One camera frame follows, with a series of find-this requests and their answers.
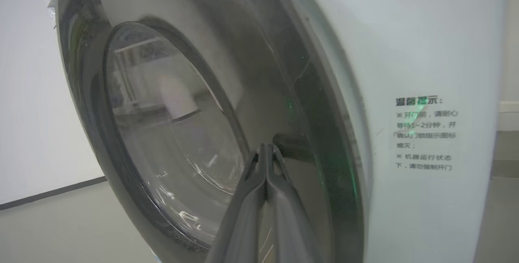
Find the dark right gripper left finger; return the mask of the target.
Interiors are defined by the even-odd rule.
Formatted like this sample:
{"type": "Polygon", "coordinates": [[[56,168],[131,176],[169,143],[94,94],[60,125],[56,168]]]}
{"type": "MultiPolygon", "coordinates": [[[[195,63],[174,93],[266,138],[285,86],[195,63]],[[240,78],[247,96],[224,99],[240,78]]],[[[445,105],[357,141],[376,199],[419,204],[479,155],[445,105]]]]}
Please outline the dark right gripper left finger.
{"type": "Polygon", "coordinates": [[[256,263],[258,215],[265,200],[266,145],[253,152],[244,168],[211,245],[206,263],[256,263]]]}

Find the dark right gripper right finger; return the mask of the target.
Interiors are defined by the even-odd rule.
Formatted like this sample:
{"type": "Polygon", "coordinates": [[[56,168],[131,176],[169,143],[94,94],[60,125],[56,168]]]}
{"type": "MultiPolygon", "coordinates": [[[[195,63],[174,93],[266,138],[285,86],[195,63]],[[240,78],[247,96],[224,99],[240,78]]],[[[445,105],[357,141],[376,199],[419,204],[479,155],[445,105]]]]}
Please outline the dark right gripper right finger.
{"type": "Polygon", "coordinates": [[[266,144],[267,194],[274,206],[278,263],[322,263],[322,252],[276,145],[266,144]]]}

